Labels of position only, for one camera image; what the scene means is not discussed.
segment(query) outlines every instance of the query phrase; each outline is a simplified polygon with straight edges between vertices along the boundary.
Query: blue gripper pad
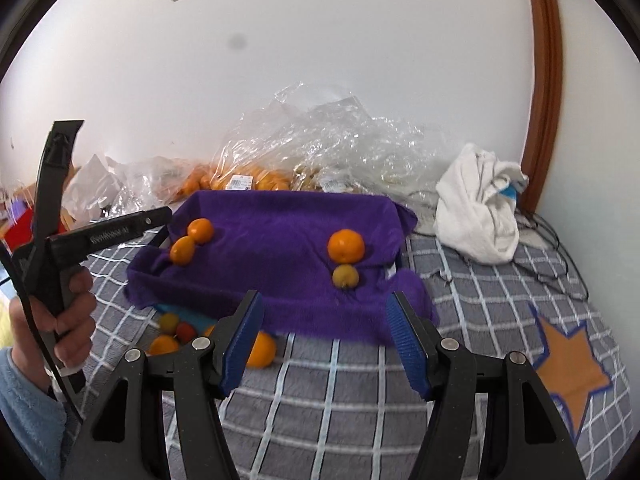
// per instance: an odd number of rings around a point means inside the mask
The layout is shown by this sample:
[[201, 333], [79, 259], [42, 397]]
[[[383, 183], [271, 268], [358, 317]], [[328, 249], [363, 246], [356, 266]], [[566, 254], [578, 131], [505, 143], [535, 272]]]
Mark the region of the blue gripper pad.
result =
[[409, 384], [423, 399], [427, 399], [431, 391], [427, 380], [427, 355], [393, 294], [386, 300], [386, 320]]
[[254, 347], [255, 338], [262, 326], [263, 318], [264, 305], [262, 304], [262, 295], [256, 294], [244, 314], [238, 330], [236, 330], [231, 339], [222, 361], [220, 391], [225, 397], [240, 386], [246, 361]]

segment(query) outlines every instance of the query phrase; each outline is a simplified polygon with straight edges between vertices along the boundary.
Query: star pattern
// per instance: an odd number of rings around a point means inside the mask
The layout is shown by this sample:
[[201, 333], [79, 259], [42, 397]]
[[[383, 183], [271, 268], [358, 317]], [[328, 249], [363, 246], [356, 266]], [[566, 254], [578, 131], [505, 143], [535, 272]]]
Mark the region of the star pattern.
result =
[[565, 334], [532, 310], [545, 348], [534, 368], [551, 396], [564, 405], [577, 441], [591, 397], [610, 388], [611, 377], [593, 354], [586, 322]]

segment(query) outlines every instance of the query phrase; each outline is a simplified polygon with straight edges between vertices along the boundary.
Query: person's arm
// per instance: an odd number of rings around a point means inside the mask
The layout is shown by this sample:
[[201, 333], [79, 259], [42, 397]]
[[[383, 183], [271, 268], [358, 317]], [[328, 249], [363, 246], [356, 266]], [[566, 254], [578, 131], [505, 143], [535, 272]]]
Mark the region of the person's arm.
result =
[[58, 480], [65, 409], [27, 380], [15, 366], [11, 350], [0, 350], [0, 412], [41, 475]]
[[[95, 330], [91, 313], [96, 305], [94, 295], [89, 292], [91, 286], [88, 270], [75, 275], [69, 289], [78, 296], [58, 318], [38, 300], [30, 298], [39, 330], [68, 332], [54, 352], [69, 368], [82, 364], [91, 350]], [[0, 351], [0, 412], [38, 471], [47, 480], [58, 480], [66, 412], [62, 404], [47, 395], [51, 382], [44, 369], [44, 359], [17, 299], [12, 300], [9, 313], [14, 346]]]

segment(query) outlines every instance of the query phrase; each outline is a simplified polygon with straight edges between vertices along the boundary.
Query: bed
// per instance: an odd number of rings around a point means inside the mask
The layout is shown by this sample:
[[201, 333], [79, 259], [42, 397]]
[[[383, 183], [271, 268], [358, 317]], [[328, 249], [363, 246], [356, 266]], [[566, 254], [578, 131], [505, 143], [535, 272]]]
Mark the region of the bed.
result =
[[[84, 369], [88, 385], [79, 399], [83, 413], [91, 409], [126, 349], [135, 344], [146, 348], [158, 334], [159, 314], [152, 308], [135, 309], [123, 295], [127, 264], [151, 236], [95, 254], [86, 263], [94, 275], [98, 309], [94, 348]], [[558, 390], [554, 400], [587, 478], [604, 479], [633, 439], [619, 347], [597, 309], [560, 293], [580, 294], [573, 271], [555, 288], [532, 277], [535, 272], [562, 273], [563, 261], [554, 251], [521, 244], [514, 261], [517, 265], [471, 264], [435, 238], [418, 235], [402, 251], [402, 264], [425, 281], [443, 336], [491, 356], [519, 350], [541, 377], [550, 377], [545, 384]], [[431, 403], [411, 390], [396, 351], [295, 334], [277, 341], [274, 365], [246, 371], [241, 387], [218, 405], [240, 477], [407, 478]], [[567, 360], [576, 359], [585, 359], [580, 368], [590, 370], [587, 379], [578, 385], [556, 384], [554, 370], [556, 375], [558, 369], [566, 371]], [[163, 411], [172, 478], [182, 480], [168, 393]], [[477, 395], [465, 479], [478, 474], [485, 415], [486, 396]], [[78, 433], [73, 418], [69, 420], [66, 450]]]

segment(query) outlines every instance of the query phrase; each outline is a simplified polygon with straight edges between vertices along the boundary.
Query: barcode sticker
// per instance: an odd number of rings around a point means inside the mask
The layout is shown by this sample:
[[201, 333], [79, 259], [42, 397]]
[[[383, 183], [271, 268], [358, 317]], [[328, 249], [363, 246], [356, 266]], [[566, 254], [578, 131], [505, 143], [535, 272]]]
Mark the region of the barcode sticker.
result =
[[347, 187], [340, 180], [334, 178], [321, 178], [320, 187], [325, 193], [344, 193], [347, 191]]
[[246, 191], [251, 189], [253, 184], [254, 178], [250, 175], [234, 175], [231, 177], [231, 180], [226, 185], [225, 189], [227, 191]]

